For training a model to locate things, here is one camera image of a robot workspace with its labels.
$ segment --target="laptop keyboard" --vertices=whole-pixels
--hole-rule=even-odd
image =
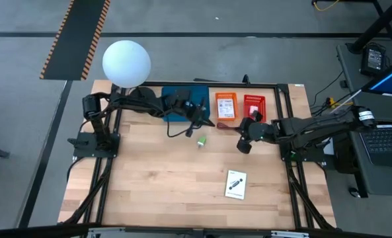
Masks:
[[[392,128],[377,128],[362,133],[369,153],[392,152]]]

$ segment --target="wooden tabletop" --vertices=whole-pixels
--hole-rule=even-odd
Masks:
[[[92,93],[110,92],[111,82],[95,81]],[[289,85],[294,116],[310,116],[303,85]],[[158,96],[161,87],[152,87]],[[244,94],[266,97],[266,119],[277,118],[272,89],[210,88],[210,120],[217,122],[215,93],[236,92],[238,125]],[[285,100],[282,96],[283,111]],[[171,123],[171,134],[189,123]],[[86,125],[84,131],[90,132]],[[293,229],[294,221],[285,165],[277,145],[257,142],[248,155],[236,148],[239,134],[204,126],[191,138],[168,138],[166,123],[148,114],[124,110],[121,141],[114,159],[103,224],[148,227],[206,227],[229,229]],[[205,147],[198,139],[206,135]],[[86,197],[95,159],[86,158],[72,169],[59,221],[66,220]],[[314,163],[304,163],[309,197],[326,220],[335,225],[327,182]],[[225,197],[228,170],[247,173],[245,199]],[[91,221],[95,220],[98,198]],[[299,199],[302,224],[305,225]]]

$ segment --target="white sphere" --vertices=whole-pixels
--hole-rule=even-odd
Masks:
[[[130,40],[111,44],[103,54],[102,65],[109,80],[128,89],[144,83],[151,69],[149,54]]]

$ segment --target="black mat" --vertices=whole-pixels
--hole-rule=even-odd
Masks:
[[[71,0],[41,79],[87,78],[109,5],[110,0]]]

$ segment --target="yellow cable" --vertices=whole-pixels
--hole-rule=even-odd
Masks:
[[[334,5],[336,5],[339,1],[340,1],[340,0],[336,0],[333,4],[331,4],[329,7],[325,8],[325,9],[320,9],[320,8],[318,8],[317,5],[316,5],[316,3],[313,3],[313,4],[314,4],[316,10],[318,10],[318,11],[326,11],[326,10],[330,9],[331,7],[334,7]]]

